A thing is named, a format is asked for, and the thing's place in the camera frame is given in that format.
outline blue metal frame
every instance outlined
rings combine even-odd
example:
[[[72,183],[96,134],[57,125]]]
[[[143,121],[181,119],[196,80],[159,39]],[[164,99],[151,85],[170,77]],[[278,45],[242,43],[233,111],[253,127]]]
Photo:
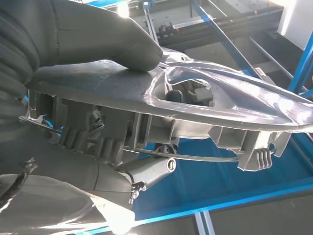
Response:
[[[304,50],[302,56],[300,59],[298,67],[296,70],[293,79],[291,81],[290,85],[288,87],[288,90],[292,91],[296,94],[299,94],[301,88],[305,83],[308,78],[311,71],[313,69],[313,32],[308,41],[305,49]],[[303,97],[308,97],[309,95],[313,94],[312,90],[304,93]]]

